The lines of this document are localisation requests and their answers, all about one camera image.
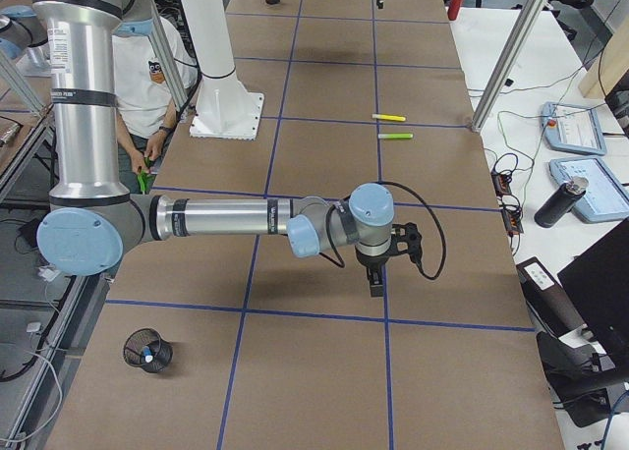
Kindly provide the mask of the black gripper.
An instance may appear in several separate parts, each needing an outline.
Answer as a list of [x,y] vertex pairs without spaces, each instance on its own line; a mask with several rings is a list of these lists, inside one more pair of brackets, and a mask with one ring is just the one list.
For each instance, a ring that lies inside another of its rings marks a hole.
[[367,277],[372,298],[383,297],[383,277],[380,267],[391,257],[406,254],[418,268],[422,266],[422,235],[415,223],[394,223],[388,241],[377,246],[357,243],[356,257],[367,268]]

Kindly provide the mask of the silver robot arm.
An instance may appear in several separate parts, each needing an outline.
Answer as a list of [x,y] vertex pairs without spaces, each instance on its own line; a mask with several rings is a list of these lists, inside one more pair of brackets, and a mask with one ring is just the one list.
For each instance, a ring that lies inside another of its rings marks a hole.
[[421,235],[416,225],[395,222],[388,182],[360,185],[336,202],[131,194],[119,179],[112,35],[150,36],[160,60],[170,61],[153,1],[32,2],[48,30],[60,176],[37,242],[61,271],[97,274],[139,244],[191,235],[283,235],[298,257],[337,259],[339,248],[350,245],[375,297],[383,294],[391,257],[421,263]]

